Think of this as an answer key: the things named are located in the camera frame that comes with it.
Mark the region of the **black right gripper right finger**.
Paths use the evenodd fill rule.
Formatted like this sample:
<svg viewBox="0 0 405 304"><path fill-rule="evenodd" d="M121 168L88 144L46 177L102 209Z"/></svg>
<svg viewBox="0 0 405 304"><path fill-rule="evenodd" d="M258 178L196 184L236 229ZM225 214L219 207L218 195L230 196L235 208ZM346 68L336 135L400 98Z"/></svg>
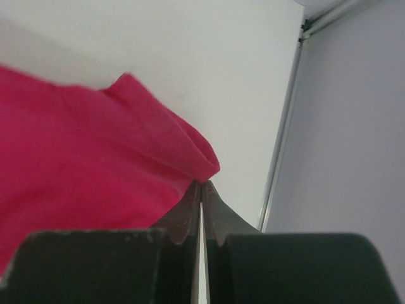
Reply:
<svg viewBox="0 0 405 304"><path fill-rule="evenodd" d="M263 234L202 186L211 303L399 303L373 244L352 233Z"/></svg>

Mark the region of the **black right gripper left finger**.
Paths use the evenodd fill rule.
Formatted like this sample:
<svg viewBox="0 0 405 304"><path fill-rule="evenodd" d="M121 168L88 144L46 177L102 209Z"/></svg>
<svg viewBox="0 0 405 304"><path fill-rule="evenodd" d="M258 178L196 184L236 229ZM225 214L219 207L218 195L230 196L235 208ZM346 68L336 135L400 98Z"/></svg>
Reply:
<svg viewBox="0 0 405 304"><path fill-rule="evenodd" d="M1 279L2 303L197 303L201 186L148 229L40 231Z"/></svg>

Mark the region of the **pink t shirt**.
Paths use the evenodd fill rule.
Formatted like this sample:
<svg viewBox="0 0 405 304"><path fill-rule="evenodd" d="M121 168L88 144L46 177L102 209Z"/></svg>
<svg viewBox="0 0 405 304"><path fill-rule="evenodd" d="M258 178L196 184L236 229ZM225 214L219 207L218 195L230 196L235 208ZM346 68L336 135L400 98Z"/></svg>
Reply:
<svg viewBox="0 0 405 304"><path fill-rule="evenodd" d="M220 171L134 76L104 89L1 67L1 268L32 232L152 226Z"/></svg>

